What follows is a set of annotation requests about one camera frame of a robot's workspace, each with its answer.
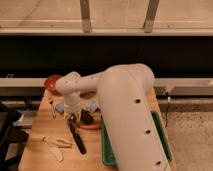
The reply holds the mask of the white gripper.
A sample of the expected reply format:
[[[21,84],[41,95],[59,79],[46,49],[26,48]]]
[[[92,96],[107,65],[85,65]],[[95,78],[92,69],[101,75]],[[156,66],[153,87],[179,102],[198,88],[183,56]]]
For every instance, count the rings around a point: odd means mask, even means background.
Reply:
[[[64,105],[64,111],[65,111],[65,114],[64,114],[65,123],[68,123],[69,114],[75,114],[77,116],[77,122],[80,122],[80,120],[81,120],[81,112],[80,112],[81,106],[79,104],[76,104],[76,105],[65,104]]]

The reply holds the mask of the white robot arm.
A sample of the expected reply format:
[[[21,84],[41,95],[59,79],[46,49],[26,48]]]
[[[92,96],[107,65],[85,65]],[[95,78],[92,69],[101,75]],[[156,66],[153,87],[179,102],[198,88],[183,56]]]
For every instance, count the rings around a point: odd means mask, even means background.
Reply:
[[[119,171],[171,171],[146,95],[152,70],[116,65],[89,76],[71,72],[56,81],[68,114],[80,112],[80,95],[94,91]]]

